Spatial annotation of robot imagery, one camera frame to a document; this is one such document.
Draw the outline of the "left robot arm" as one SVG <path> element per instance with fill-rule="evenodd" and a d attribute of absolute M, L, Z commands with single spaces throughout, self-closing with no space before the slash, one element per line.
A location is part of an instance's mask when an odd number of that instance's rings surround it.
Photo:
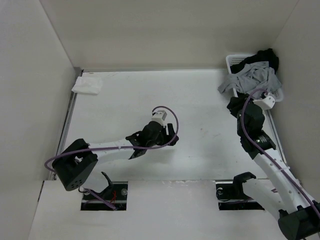
<path fill-rule="evenodd" d="M 52 167 L 66 191 L 81 187 L 105 200 L 112 195 L 112 186 L 109 176 L 100 169 L 102 164 L 136 159 L 151 148 L 174 146 L 178 140 L 173 124 L 150 121 L 143 130 L 115 142 L 87 143 L 79 138 L 53 161 Z"/>

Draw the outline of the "grey tank top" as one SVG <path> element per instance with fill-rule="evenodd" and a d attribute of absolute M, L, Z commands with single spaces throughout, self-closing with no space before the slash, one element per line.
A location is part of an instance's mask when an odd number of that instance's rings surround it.
<path fill-rule="evenodd" d="M 267 61 L 260 61 L 245 64 L 240 72 L 228 74 L 218 91 L 223 93 L 235 89 L 239 93 L 250 94 L 255 89 L 264 89 L 274 93 L 281 87 L 274 69 L 269 67 Z"/>

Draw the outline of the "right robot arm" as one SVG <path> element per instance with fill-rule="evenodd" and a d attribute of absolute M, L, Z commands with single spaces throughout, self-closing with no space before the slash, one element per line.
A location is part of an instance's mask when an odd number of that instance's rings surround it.
<path fill-rule="evenodd" d="M 320 232 L 320 204 L 309 195 L 283 162 L 276 145 L 263 131 L 262 109 L 249 101 L 232 114 L 237 118 L 237 134 L 250 158 L 264 171 L 276 192 L 266 189 L 250 172 L 234 177 L 232 192 L 258 202 L 277 221 L 288 240 L 304 240 Z"/>

